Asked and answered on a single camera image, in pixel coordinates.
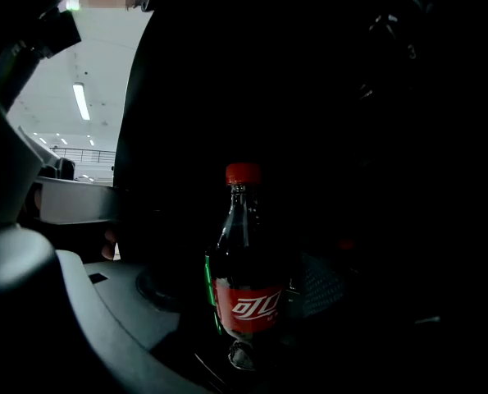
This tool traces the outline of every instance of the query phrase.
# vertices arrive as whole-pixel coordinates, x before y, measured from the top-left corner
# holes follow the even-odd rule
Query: white ceiling
[[[151,14],[86,7],[73,14],[82,42],[41,61],[8,119],[48,147],[115,151],[130,67]],[[81,118],[75,82],[84,83],[90,121]]]

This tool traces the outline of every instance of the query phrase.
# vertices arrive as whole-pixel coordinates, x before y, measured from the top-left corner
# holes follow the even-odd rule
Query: red bottle cap
[[[260,184],[262,171],[257,163],[232,163],[226,169],[226,183],[232,184]]]

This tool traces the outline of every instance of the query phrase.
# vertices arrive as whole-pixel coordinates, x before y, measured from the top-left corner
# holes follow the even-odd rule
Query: ceiling light
[[[85,102],[83,83],[74,83],[72,88],[74,89],[74,95],[76,96],[76,102],[78,103],[81,117],[86,121],[90,120],[89,110],[87,109],[87,103]]]
[[[67,0],[66,1],[66,9],[67,10],[79,10],[80,9],[80,1],[79,0]]]

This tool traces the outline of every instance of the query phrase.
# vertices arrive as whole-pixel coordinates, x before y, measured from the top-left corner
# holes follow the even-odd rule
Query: bottle
[[[256,370],[274,349],[280,298],[285,288],[282,258],[262,229],[256,163],[232,163],[226,169],[230,209],[210,256],[212,289],[224,333],[232,339],[230,362]]]

